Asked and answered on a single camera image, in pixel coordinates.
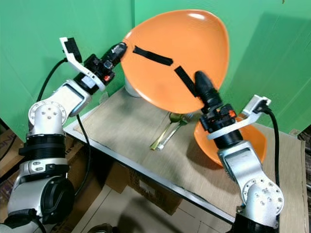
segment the tile floor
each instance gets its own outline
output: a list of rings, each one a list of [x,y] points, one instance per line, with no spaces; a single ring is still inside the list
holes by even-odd
[[[121,233],[225,233],[230,225],[183,200],[171,216],[134,189],[119,194],[104,186],[72,233],[109,223]]]

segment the green backdrop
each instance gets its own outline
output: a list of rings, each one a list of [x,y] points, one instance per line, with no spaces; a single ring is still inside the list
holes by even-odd
[[[280,130],[302,130],[311,123],[309,0],[1,1],[0,117],[24,139],[28,109],[50,69],[63,58],[59,37],[75,37],[83,59],[91,53],[102,56],[133,25],[187,8],[211,11],[227,27],[230,65],[220,90],[226,102],[239,112],[253,94],[265,95],[273,101]],[[75,75],[71,66],[62,65],[43,97]],[[118,66],[108,93],[123,84]],[[84,112],[98,104],[100,95]],[[271,126],[267,117],[260,123]]]

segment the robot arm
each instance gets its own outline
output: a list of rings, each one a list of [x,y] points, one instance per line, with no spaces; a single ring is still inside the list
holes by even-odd
[[[74,39],[63,37],[60,41],[67,61],[80,73],[29,109],[30,131],[19,150],[27,161],[20,165],[1,232],[49,232],[72,211],[74,189],[67,179],[63,125],[90,102],[98,89],[105,89],[114,77],[112,69],[127,48],[125,43],[118,43],[101,59],[92,54],[83,66]]]
[[[263,172],[249,141],[243,140],[241,127],[255,122],[261,108],[270,104],[265,97],[255,95],[243,110],[244,120],[236,122],[230,104],[224,105],[219,93],[201,71],[195,74],[195,88],[204,103],[200,121],[218,147],[218,156],[228,176],[238,184],[242,206],[237,208],[232,232],[270,233],[277,228],[277,216],[284,206],[280,188]]]

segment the orange plate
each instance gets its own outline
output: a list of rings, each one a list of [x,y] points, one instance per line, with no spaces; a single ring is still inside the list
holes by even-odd
[[[123,40],[128,48],[121,60],[125,76],[148,102],[174,113],[203,107],[174,70],[182,66],[194,81],[202,70],[219,89],[228,67],[229,40],[224,24],[202,10],[157,15],[132,29]],[[133,53],[135,46],[173,59],[171,66]]]
[[[248,140],[251,142],[252,146],[254,147],[257,156],[259,157],[260,161],[266,158],[267,153],[267,139],[265,136],[254,126],[248,125],[240,129],[240,132],[243,136],[244,140]],[[194,138],[198,143],[201,150],[215,163],[220,166],[223,166],[218,158],[217,151],[218,148],[214,140],[207,139],[208,132],[204,131],[201,122],[199,121],[194,130]]]

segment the cardboard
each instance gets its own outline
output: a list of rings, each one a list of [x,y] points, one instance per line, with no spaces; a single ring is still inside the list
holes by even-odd
[[[12,130],[7,130],[0,135],[0,177],[7,173],[14,165],[16,165],[20,160],[23,159],[23,156],[18,154],[18,149],[23,147],[23,142],[17,137],[13,143],[10,150],[7,152],[6,156],[3,157],[3,154],[6,152],[10,146],[15,133]]]
[[[14,181],[18,176],[18,171],[0,184],[0,223],[8,217],[8,202],[12,192]]]
[[[169,215],[175,213],[177,207],[182,201],[175,193],[156,184],[154,181],[128,169],[128,185],[143,195],[146,199],[160,207]]]
[[[128,168],[114,162],[105,184],[118,193],[122,193],[128,183]]]

